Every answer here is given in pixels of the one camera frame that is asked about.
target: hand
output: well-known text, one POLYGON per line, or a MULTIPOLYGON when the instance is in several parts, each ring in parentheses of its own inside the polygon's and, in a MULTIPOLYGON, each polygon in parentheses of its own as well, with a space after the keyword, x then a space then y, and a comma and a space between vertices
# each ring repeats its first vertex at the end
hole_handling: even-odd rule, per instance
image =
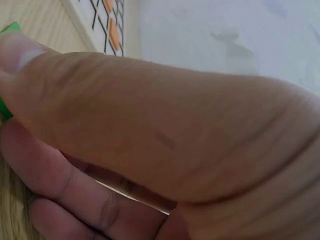
POLYGON ((320 236, 313 94, 264 77, 60 54, 19 33, 0 40, 0 67, 15 116, 1 151, 41 196, 29 210, 47 240, 320 236))

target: fingernail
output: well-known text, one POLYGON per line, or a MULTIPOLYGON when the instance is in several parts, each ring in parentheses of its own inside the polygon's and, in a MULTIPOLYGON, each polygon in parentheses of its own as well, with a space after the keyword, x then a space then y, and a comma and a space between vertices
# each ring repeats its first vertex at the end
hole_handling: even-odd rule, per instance
POLYGON ((43 47, 23 33, 6 33, 0 36, 0 69, 13 74, 31 60, 44 54, 43 47))

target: orange tile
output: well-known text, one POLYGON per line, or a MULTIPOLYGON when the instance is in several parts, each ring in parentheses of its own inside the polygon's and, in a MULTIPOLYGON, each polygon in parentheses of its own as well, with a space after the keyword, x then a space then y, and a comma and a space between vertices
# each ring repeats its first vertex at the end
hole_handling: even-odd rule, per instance
POLYGON ((116 21, 111 18, 110 19, 110 29, 109 29, 110 39, 113 44, 113 47, 116 51, 119 50, 119 32, 118 27, 116 25, 116 21))
POLYGON ((114 7, 114 2, 113 0, 103 0, 104 5, 106 6, 106 9, 108 10, 109 13, 111 13, 113 7, 114 7))

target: finger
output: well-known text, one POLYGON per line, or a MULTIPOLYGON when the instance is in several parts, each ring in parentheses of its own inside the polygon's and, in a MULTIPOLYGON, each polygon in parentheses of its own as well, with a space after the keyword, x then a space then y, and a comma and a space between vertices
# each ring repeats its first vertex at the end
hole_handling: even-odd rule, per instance
POLYGON ((82 222, 115 240, 149 240, 167 216, 102 186, 14 119, 0 135, 3 157, 36 194, 52 199, 82 222))
POLYGON ((318 99, 276 80, 43 53, 18 33, 0 59, 18 71, 0 72, 0 95, 32 134, 177 202, 254 188, 319 126, 318 99))
POLYGON ((176 206, 177 203, 170 201, 149 189, 135 184, 134 182, 122 177, 121 175, 104 169, 102 167, 78 160, 71 156, 65 156, 68 161, 76 168, 80 169, 85 174, 105 184, 106 186, 119 191, 121 194, 138 200, 148 206, 156 208, 160 211, 170 213, 176 206))
POLYGON ((34 227, 46 240, 110 240, 45 198, 35 199, 29 214, 34 227))

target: wooden surface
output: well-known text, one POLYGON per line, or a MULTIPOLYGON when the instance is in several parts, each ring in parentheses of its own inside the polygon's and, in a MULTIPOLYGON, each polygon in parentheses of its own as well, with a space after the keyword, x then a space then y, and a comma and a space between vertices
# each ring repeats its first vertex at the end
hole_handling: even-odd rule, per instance
MULTIPOLYGON (((23 32, 59 52, 87 48, 60 0, 0 0, 0 29, 18 21, 23 32)), ((0 240, 41 240, 27 211, 28 189, 0 159, 0 240)))

